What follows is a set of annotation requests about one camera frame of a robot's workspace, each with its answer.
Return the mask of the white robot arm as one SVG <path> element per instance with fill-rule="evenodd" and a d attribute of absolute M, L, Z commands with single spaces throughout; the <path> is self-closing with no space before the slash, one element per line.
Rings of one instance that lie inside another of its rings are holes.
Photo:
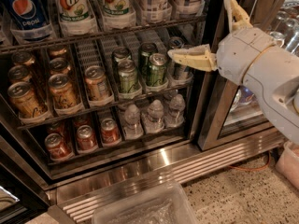
<path fill-rule="evenodd" d="M 274 38 L 252 26 L 236 0 L 224 0 L 229 34 L 216 52 L 208 45 L 171 49 L 175 62 L 222 77 L 254 93 L 265 117 L 290 141 L 299 144 L 299 58 L 279 47 Z"/>

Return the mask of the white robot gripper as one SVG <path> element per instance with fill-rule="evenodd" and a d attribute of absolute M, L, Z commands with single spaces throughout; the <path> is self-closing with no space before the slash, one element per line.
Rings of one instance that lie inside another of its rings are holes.
<path fill-rule="evenodd" d="M 223 0 L 223 4 L 230 34 L 219 43 L 216 54 L 211 52 L 208 44 L 170 49 L 167 54 L 175 63 L 200 71 L 216 71 L 218 66 L 221 76 L 240 85 L 253 61 L 275 43 L 261 29 L 252 28 L 248 13 L 236 0 Z"/>

